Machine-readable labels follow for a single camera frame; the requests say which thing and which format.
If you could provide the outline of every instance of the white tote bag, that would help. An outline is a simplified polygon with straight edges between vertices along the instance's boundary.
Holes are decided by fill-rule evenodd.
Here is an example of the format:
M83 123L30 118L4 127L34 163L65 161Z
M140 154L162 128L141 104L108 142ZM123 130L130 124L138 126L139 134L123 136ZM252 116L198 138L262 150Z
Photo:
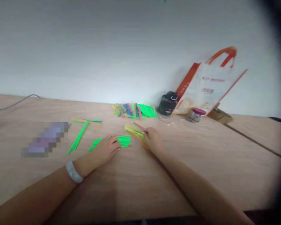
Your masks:
M224 52L228 54L224 62L220 66L213 65ZM208 115L247 71L234 71L236 52L235 47L224 48L206 63L194 63L176 91L179 101L173 113L186 115L192 108L200 108ZM231 59L232 66L225 67Z

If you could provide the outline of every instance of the bottle cap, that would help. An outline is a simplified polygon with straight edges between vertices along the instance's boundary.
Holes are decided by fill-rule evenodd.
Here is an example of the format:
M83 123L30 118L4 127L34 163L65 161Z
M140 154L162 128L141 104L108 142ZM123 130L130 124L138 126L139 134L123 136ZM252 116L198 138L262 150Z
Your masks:
M199 109L199 108L193 108L193 111L199 115L205 115L206 112L202 109Z

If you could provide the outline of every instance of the right hand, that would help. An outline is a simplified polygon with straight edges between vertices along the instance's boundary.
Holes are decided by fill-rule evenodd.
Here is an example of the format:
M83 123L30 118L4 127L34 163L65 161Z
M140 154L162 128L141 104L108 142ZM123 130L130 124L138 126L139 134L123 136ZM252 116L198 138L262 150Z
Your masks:
M164 151L162 140L155 128L147 128L143 131L148 148L155 153L156 151Z

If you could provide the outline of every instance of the black thermos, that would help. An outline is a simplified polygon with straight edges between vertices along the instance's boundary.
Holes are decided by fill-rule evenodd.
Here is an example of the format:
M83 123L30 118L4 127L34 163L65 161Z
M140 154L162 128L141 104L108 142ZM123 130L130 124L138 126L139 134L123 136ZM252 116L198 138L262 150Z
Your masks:
M177 92L169 91L167 94L161 97L161 102L157 111L165 116L172 114L177 105L178 94Z

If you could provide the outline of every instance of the cable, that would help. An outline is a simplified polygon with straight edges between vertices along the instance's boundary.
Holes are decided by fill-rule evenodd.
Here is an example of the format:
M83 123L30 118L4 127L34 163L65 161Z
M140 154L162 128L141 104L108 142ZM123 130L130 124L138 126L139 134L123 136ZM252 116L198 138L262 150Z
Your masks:
M29 95L29 96L27 96L27 97L23 98L22 100L20 100L20 101L18 101L18 102L16 102L16 103L14 103L13 105L8 106L8 107L6 107L6 108L2 108L2 109L0 109L0 110L5 110L5 109L8 109L8 108L10 108L10 107L13 107L13 106L15 106L15 105L19 104L20 102L24 101L25 99L27 99L27 98L29 98L30 96L33 96L33 95L35 95L35 94Z

